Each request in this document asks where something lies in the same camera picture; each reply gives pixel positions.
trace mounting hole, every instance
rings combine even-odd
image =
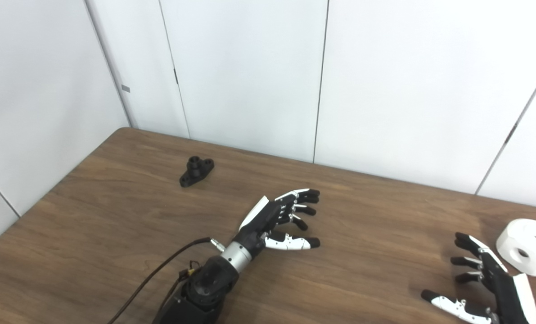
[[[530,256],[522,249],[518,249],[518,253],[523,256],[524,258],[529,258]]]

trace white cube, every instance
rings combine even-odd
[[[536,277],[536,220],[511,221],[496,241],[496,248],[516,269]]]

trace black 3d-printed part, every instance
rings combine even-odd
[[[214,168],[214,160],[206,158],[202,160],[199,156],[192,156],[186,164],[188,170],[180,178],[180,186],[189,187],[194,183],[203,180]]]

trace prosthetic hand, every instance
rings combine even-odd
[[[496,312],[489,307],[466,300],[446,297],[433,291],[422,291],[422,298],[448,313],[473,324],[536,324],[536,302],[527,276],[514,277],[488,246],[470,235],[456,233],[455,244],[468,250],[478,259],[457,256],[450,259],[453,265],[469,266],[475,271],[458,275],[457,283],[482,283],[496,296]]]
[[[159,324],[213,324],[222,310],[226,294],[231,291],[239,274],[264,248],[278,250],[306,250],[320,246],[317,238],[302,238],[274,230],[277,225],[294,223],[301,230],[307,225],[296,212],[315,215],[315,209],[303,203],[317,203],[320,192],[313,189],[290,191],[270,201],[266,196],[252,208],[239,226],[231,243],[204,266],[192,274],[170,298],[155,323]]]

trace wood grain tabletop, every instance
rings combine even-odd
[[[192,187],[190,156],[216,167]],[[454,233],[495,245],[536,208],[134,129],[120,129],[0,237],[0,324],[103,324],[169,255],[197,238],[227,244],[263,196],[321,191],[304,216],[321,247],[264,250],[228,295],[222,324],[463,323],[422,289],[495,305],[457,285],[468,256]],[[158,273],[117,323],[148,324],[178,271],[218,254],[190,248]],[[536,278],[530,278],[536,298]]]

